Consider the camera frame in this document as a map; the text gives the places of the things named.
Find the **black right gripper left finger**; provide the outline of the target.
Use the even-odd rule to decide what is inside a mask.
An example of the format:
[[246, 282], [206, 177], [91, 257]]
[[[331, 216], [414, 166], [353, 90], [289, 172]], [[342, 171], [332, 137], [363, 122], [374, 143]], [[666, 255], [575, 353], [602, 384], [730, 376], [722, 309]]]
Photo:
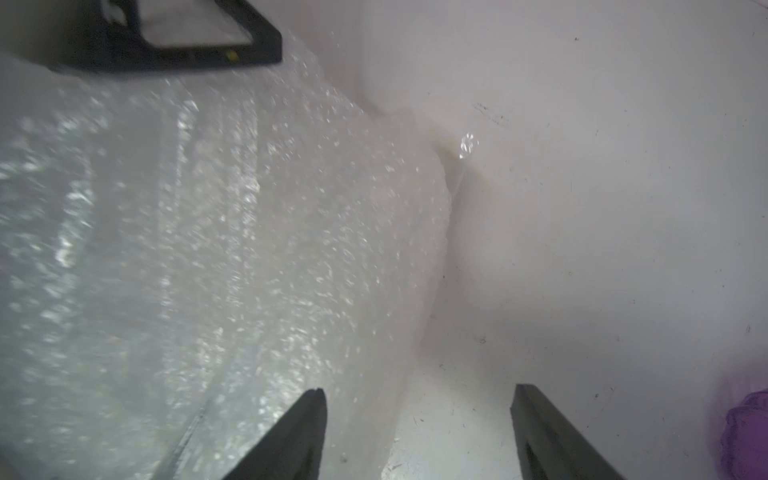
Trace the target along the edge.
[[324, 391], [307, 390], [224, 480], [317, 480], [326, 426]]

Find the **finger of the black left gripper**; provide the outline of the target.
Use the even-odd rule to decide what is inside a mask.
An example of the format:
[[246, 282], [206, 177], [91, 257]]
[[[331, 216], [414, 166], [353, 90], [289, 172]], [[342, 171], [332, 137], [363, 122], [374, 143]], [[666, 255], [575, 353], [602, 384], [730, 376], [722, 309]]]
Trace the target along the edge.
[[137, 1], [81, 1], [72, 27], [57, 44], [55, 71], [148, 74], [227, 70], [279, 64], [283, 37], [247, 1], [217, 1], [216, 7], [249, 35], [246, 43], [157, 46], [142, 33]]

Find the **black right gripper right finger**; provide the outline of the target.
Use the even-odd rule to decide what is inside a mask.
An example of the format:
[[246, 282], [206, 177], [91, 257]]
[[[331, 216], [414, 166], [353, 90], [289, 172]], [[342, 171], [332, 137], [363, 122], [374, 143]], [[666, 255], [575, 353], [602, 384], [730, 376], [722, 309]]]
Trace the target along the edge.
[[510, 414], [524, 480], [623, 477], [538, 387], [518, 384]]

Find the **blue purple vase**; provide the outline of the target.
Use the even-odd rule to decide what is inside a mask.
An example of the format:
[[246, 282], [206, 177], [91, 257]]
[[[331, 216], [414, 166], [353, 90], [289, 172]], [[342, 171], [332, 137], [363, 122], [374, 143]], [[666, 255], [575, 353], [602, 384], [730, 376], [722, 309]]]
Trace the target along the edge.
[[726, 415], [721, 465], [727, 479], [767, 478], [767, 391], [750, 393]]

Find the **clear vase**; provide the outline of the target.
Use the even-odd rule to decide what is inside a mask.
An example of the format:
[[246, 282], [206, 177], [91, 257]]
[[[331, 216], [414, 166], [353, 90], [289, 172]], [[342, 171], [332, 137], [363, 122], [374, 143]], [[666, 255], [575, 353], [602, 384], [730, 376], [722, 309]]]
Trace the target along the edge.
[[220, 479], [320, 388], [321, 477], [379, 478], [450, 208], [413, 117], [295, 39], [200, 75], [3, 55], [3, 476]]

